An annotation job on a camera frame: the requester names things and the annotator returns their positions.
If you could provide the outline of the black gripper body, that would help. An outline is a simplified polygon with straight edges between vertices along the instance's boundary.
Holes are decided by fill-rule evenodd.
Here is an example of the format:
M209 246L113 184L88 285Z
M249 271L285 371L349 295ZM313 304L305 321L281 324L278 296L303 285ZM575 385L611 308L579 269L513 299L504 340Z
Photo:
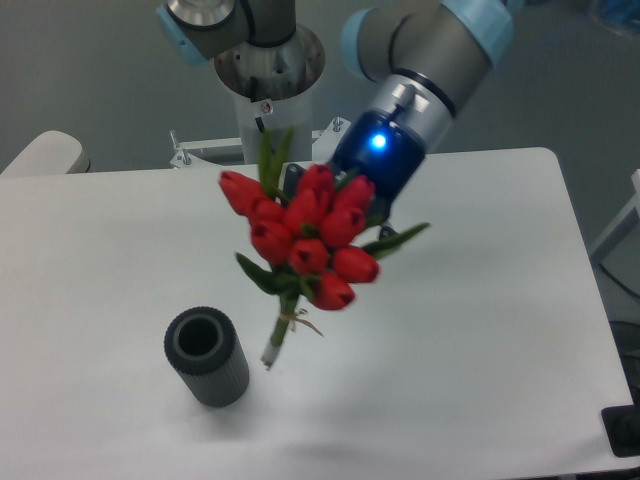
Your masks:
M365 112L347 130L329 160L332 177L355 170L375 185L365 226L390 217L391 206L426 155L423 143L390 114Z

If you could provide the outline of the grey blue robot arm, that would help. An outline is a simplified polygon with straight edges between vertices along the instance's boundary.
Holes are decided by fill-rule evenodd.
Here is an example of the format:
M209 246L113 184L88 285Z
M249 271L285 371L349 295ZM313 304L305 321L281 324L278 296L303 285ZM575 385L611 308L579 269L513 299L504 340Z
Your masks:
M325 67L319 38L292 1L165 1L156 11L168 42L192 65L210 64L232 96L237 148L254 164L265 135L293 140L284 176L292 194L302 163L357 171L376 187L371 219L391 236L394 200L440 142L514 35L519 1L407 1L367 8L345 22L346 68L380 88L360 117L335 118L322 139L311 126L312 88Z

